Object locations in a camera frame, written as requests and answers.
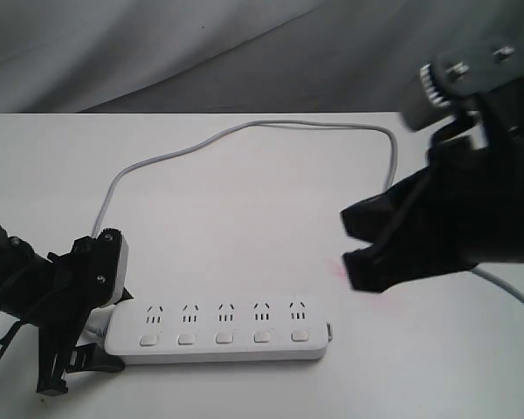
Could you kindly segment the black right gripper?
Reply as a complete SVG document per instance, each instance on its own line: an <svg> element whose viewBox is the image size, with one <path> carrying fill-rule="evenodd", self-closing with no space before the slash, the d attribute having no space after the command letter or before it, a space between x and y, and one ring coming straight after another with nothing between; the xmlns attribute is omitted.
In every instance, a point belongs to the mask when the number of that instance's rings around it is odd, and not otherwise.
<svg viewBox="0 0 524 419"><path fill-rule="evenodd" d="M455 213L524 213L524 78L471 95L431 138L429 165L349 205L349 237L373 249L456 249Z"/></svg>

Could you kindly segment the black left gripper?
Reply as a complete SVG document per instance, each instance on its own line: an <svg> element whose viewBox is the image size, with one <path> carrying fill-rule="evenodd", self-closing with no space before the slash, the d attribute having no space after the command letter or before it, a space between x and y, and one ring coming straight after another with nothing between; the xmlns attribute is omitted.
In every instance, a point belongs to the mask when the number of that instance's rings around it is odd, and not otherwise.
<svg viewBox="0 0 524 419"><path fill-rule="evenodd" d="M47 255L53 268L52 289L38 310L37 392L42 395L65 394L66 374L119 373L125 369L121 358L98 344L78 344L93 310L134 298L124 287L109 299L113 286L101 274L107 270L105 256L100 237L82 237L70 252Z"/></svg>

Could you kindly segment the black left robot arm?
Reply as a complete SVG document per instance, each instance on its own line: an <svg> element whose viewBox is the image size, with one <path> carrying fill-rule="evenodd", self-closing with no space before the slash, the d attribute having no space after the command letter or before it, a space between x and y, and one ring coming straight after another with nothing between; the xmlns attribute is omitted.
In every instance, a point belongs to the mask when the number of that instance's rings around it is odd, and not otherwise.
<svg viewBox="0 0 524 419"><path fill-rule="evenodd" d="M78 238L66 254L41 257L0 225L0 360L19 330L33 325L42 395L65 394L66 374L124 370L118 356L78 340L93 310L131 299L127 265L128 244L116 229Z"/></svg>

